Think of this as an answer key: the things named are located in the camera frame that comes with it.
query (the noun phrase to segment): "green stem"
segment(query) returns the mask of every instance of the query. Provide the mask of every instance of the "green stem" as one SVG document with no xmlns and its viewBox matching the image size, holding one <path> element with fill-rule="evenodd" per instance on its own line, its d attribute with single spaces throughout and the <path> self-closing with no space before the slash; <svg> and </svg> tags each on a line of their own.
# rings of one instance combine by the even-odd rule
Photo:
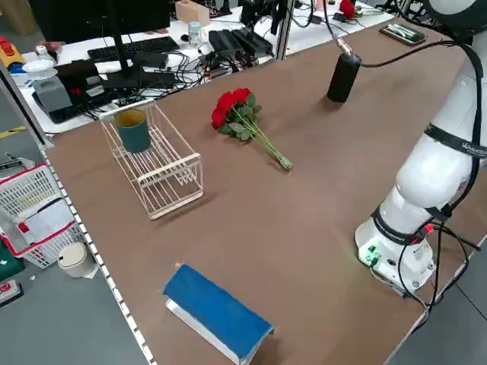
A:
<svg viewBox="0 0 487 365">
<path fill-rule="evenodd" d="M 253 134 L 252 138 L 257 139 L 263 145 L 263 147 L 267 149 L 267 151 L 270 154 L 274 155 L 274 157 L 287 171 L 292 170 L 291 161 L 289 161 L 281 152 L 277 151 L 277 149 L 274 147 L 272 142 L 259 128 L 257 123 L 242 117 L 242 115 L 235 109 L 235 107 L 232 107 L 232 109 L 234 110 L 235 114 L 237 114 L 237 116 L 240 118 L 245 128 L 247 128 L 250 131 L 250 133 Z"/>
<path fill-rule="evenodd" d="M 243 124 L 245 125 L 245 127 L 247 129 L 249 129 L 254 135 L 258 136 L 259 142 L 261 144 L 264 144 L 264 146 L 269 149 L 269 152 L 272 152 L 277 158 L 284 157 L 284 155 L 281 154 L 281 152 L 279 152 L 274 147 L 274 145 L 272 144 L 272 142 L 266 137 L 266 135 L 264 134 L 264 132 L 262 132 L 262 130 L 257 126 L 256 123 L 254 123 L 254 122 L 248 122 L 244 117 L 242 117 L 241 114 L 239 114 L 239 112 L 234 107 L 232 107 L 232 109 L 234 110 L 235 114 L 237 114 L 237 116 L 240 118 L 240 120 L 243 122 Z"/>
</svg>

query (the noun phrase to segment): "desk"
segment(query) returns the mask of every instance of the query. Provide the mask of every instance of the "desk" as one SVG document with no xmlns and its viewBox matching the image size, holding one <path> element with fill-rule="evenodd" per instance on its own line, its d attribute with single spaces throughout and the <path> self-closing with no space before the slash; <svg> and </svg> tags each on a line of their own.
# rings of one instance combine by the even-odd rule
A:
<svg viewBox="0 0 487 365">
<path fill-rule="evenodd" d="M 335 14 L 335 12 L 338 10 L 338 4 L 337 5 L 330 5 L 329 6 L 329 15 Z M 211 22 L 210 25 L 207 27 L 203 28 L 206 33 L 208 33 L 210 30 L 222 30 L 222 29 L 239 29 L 242 28 L 242 24 L 239 23 L 232 23 L 232 22 L 238 22 L 240 20 L 240 13 L 242 12 L 241 8 L 235 8 L 232 9 L 233 14 L 228 15 L 226 17 L 220 17 L 218 19 L 215 19 Z M 309 10 L 294 10 L 294 16 L 298 17 L 297 20 L 300 21 L 301 23 L 304 23 L 306 19 L 302 18 L 305 16 L 309 15 Z M 351 25 L 351 24 L 340 24 L 339 26 L 345 30 L 348 33 L 354 33 L 357 31 L 360 31 L 364 29 L 364 27 L 371 27 L 372 25 L 382 23 L 384 21 L 388 21 L 391 19 L 392 16 L 384 13 L 384 14 L 375 14 L 371 16 L 364 17 L 363 19 L 360 20 L 361 25 L 356 24 L 356 25 Z M 271 27 L 272 21 L 270 19 L 266 19 L 263 22 L 259 22 L 256 25 L 256 32 L 260 35 L 266 35 L 266 39 L 269 40 L 273 45 L 275 49 L 275 45 L 277 43 L 277 37 L 273 36 L 268 30 Z M 337 28 L 334 29 L 335 32 L 344 34 L 342 31 L 338 30 Z M 173 37 L 173 39 L 180 44 L 181 46 L 181 52 L 184 54 L 188 55 L 191 59 L 196 59 L 199 54 L 196 51 L 196 49 L 189 48 L 187 43 L 183 43 L 180 40 L 180 37 L 183 34 L 186 34 L 188 32 L 188 25 L 182 21 L 173 21 L 170 24 L 169 28 L 169 36 Z M 139 41 L 139 40 L 146 40 L 150 38 L 155 38 L 155 37 L 161 37 L 159 33 L 154 33 L 154 34 L 147 34 L 147 33 L 136 33 L 131 35 L 133 41 Z M 328 30 L 326 29 L 326 26 L 324 24 L 321 25 L 316 25 L 316 24 L 311 24 L 308 28 L 300 28 L 296 24 L 291 25 L 291 33 L 288 41 L 288 53 L 292 54 L 295 52 L 299 52 L 303 49 L 310 48 L 312 46 L 315 46 L 317 44 L 325 43 L 330 41 L 331 35 L 329 34 Z M 113 38 L 112 37 L 105 37 L 105 41 L 107 42 L 108 46 L 113 46 Z M 129 36 L 123 36 L 123 42 L 124 43 L 129 43 L 130 39 Z M 78 43 L 73 43 L 73 44 L 68 44 L 63 47 L 62 53 L 59 57 L 59 64 L 63 65 L 66 63 L 70 63 L 76 59 L 88 59 L 88 54 L 87 50 L 88 49 L 96 49 L 96 48 L 101 48 L 105 47 L 105 42 L 103 41 L 102 38 L 97 38 L 94 40 L 86 40 L 84 42 L 78 42 Z M 209 53 L 212 51 L 211 46 L 209 43 L 206 43 L 202 47 L 202 52 L 203 53 Z M 30 52 L 28 54 L 23 55 L 26 61 L 35 59 L 35 54 L 33 52 Z M 267 62 L 271 59 L 271 57 L 265 57 L 260 59 L 260 63 Z M 180 58 L 177 56 L 170 56 L 169 57 L 169 66 L 176 66 L 180 62 Z M 118 68 L 119 69 L 119 63 L 118 62 L 105 62 L 105 64 L 99 65 L 99 71 L 101 74 L 105 73 L 107 70 L 107 67 L 111 68 Z M 42 127 L 43 131 L 45 133 L 62 133 L 66 132 L 70 129 L 77 128 L 81 125 L 88 124 L 89 122 L 92 122 L 93 120 L 86 117 L 86 116 L 78 116 L 74 119 L 70 119 L 67 122 L 61 123 L 61 124 L 54 124 L 51 119 L 44 113 L 44 111 L 41 110 L 41 108 L 38 107 L 34 99 L 32 98 L 32 93 L 33 93 L 33 88 L 29 89 L 21 89 L 22 95 L 26 99 L 29 107 L 32 109 L 33 114 L 37 117 L 37 120 L 39 121 L 40 126 Z M 104 109 L 105 110 L 110 110 L 114 108 L 114 105 L 109 105 L 106 106 Z"/>
<path fill-rule="evenodd" d="M 366 62 L 409 49 L 377 29 L 348 41 Z M 157 221 L 148 219 L 97 123 L 56 136 L 47 151 L 158 363 L 228 364 L 164 306 L 161 288 L 177 261 L 278 327 L 255 365 L 377 365 L 422 312 L 370 276 L 353 237 L 390 191 L 464 55 L 435 47 L 380 70 L 362 69 L 341 108 L 325 98 L 337 56 L 328 43 L 161 100 L 202 155 L 205 195 Z M 293 162 L 292 172 L 256 143 L 210 127 L 215 101 L 235 87 L 256 93 L 262 127 Z M 487 227 L 486 177 L 449 222 L 475 242 Z M 442 283 L 462 258 L 457 244 L 445 241 Z"/>
</svg>

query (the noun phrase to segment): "green mug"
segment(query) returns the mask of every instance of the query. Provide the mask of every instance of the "green mug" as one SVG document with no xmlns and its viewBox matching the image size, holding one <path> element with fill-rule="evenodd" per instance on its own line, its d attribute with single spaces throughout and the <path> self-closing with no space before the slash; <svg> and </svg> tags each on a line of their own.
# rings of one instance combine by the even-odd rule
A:
<svg viewBox="0 0 487 365">
<path fill-rule="evenodd" d="M 129 109 L 118 113 L 115 124 L 127 152 L 137 154 L 151 147 L 147 117 L 141 110 Z"/>
</svg>

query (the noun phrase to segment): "computer monitor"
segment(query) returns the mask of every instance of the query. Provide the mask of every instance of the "computer monitor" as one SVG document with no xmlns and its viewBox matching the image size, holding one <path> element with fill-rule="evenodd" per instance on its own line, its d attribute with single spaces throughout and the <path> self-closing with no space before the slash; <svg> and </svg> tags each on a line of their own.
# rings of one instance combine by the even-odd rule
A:
<svg viewBox="0 0 487 365">
<path fill-rule="evenodd" d="M 129 67 L 122 34 L 169 27 L 169 0 L 29 0 L 34 17 L 46 40 L 67 43 L 112 36 L 120 61 L 120 72 L 108 75 L 110 85 L 124 88 L 154 85 L 154 72 L 142 66 Z"/>
<path fill-rule="evenodd" d="M 29 0 L 44 38 L 66 43 L 113 35 L 104 0 Z M 169 0 L 116 0 L 120 33 L 169 27 Z"/>
</svg>

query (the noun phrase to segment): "monitor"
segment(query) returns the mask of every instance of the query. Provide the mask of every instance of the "monitor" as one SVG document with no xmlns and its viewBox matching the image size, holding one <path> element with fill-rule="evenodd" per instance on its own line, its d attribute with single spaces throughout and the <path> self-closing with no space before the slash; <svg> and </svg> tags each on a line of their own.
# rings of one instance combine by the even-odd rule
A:
<svg viewBox="0 0 487 365">
<path fill-rule="evenodd" d="M 44 38 L 66 43 L 111 37 L 113 30 L 104 0 L 29 0 Z M 169 0 L 116 0 L 116 17 L 123 34 L 169 27 Z"/>
</svg>

